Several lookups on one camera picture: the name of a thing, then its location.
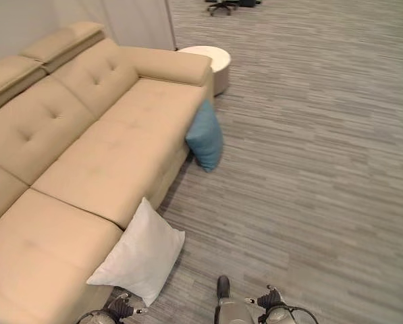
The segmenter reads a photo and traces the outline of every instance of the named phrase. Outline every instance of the gray carpet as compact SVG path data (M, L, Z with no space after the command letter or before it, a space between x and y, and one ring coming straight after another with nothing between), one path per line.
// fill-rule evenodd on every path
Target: gray carpet
M184 249L149 315L212 323L215 284L274 284L320 323L403 323L403 0L173 0L179 47L230 52L225 148L187 162L161 214Z

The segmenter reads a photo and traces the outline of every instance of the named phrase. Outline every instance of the wheel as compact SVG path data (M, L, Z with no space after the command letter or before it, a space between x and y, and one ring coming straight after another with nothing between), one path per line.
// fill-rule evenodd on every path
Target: wheel
M216 295L218 299L230 297L230 280L226 275L217 278Z

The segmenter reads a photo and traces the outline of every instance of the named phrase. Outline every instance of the white wall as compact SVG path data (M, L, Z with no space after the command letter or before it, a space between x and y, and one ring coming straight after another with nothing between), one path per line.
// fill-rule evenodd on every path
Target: white wall
M0 0L0 58L58 28L52 0Z
M175 47L165 0L0 0L0 58L81 20L104 24L121 45Z
M166 0L104 0L103 3L119 44L175 49Z

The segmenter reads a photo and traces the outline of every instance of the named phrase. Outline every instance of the sofa headrest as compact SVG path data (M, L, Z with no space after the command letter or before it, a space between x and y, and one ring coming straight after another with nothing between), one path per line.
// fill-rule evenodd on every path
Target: sofa headrest
M0 107L45 75L41 63L27 57L0 59Z
M104 38L103 25L76 22L38 40L23 49L20 55L41 62L45 70L51 73Z

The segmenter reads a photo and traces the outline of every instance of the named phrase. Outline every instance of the throw pillow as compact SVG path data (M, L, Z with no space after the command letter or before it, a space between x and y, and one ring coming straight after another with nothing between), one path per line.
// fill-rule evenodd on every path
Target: throw pillow
M125 288L150 306L161 292L184 240L185 232L172 228L143 198L119 242L87 283Z
M221 126L208 100L204 101L186 134L186 142L201 167L210 172L219 163L223 138Z

